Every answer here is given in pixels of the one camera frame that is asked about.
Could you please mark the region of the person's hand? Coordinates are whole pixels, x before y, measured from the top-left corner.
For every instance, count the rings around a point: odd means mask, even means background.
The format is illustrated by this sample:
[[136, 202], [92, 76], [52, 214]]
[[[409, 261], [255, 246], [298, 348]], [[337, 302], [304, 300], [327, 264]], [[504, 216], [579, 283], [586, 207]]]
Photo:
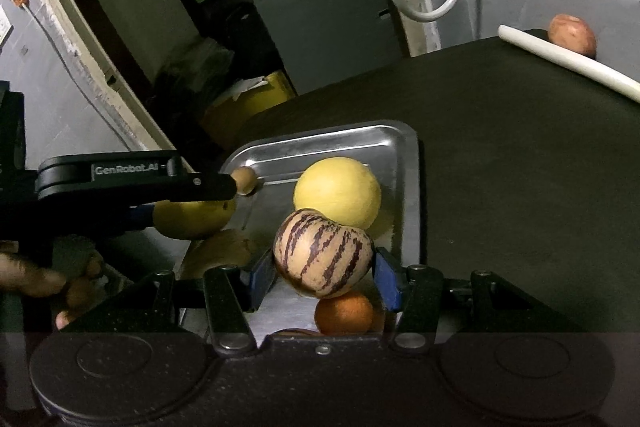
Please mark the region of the person's hand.
[[93, 251], [79, 277], [68, 279], [51, 269], [37, 268], [17, 255], [1, 253], [1, 288], [21, 291], [32, 297], [62, 295], [63, 308], [55, 315], [55, 327], [64, 329], [96, 303], [96, 281], [103, 269], [103, 258]]

